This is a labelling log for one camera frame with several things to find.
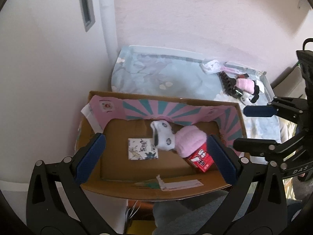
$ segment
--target cardboard box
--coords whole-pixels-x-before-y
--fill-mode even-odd
[[[162,100],[192,106],[233,106],[237,110],[242,135],[246,137],[240,107],[237,103],[98,91],[90,92],[88,102],[94,95],[120,99]],[[149,120],[111,120],[104,129],[104,135],[107,140],[106,149],[89,180],[87,183],[82,184],[81,187],[85,190],[111,197],[162,201],[188,198],[229,186],[215,165],[212,165],[206,173],[202,173],[191,167],[183,158],[172,151],[159,151],[158,159],[129,160],[127,152],[128,138],[151,138],[152,129],[150,123],[151,121]],[[199,122],[195,125],[207,134],[214,133],[220,136],[219,127],[215,121]],[[182,128],[181,125],[173,123],[171,123],[171,126],[174,132]],[[93,135],[94,132],[89,122],[86,118],[83,118],[76,149],[85,146]],[[158,187],[157,175],[160,175],[165,183],[199,180],[203,186],[175,191],[162,191]]]

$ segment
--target red packet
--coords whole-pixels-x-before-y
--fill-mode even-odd
[[[192,155],[187,157],[187,161],[202,172],[206,172],[214,163],[212,157],[207,152],[207,143],[205,142]]]

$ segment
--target yellow object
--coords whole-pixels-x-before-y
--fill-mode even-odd
[[[154,221],[133,220],[131,226],[127,229],[127,234],[151,235],[155,229]]]

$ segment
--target pink plush item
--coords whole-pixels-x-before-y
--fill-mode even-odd
[[[207,141],[207,135],[195,125],[188,125],[175,134],[175,150],[185,158],[193,154]]]
[[[236,80],[236,86],[239,89],[241,89],[241,90],[243,90],[243,91],[245,91],[245,92],[247,92],[247,93],[249,93],[251,95],[254,94],[254,86],[255,86],[255,84],[254,84],[253,80],[250,80],[250,79],[237,79]]]

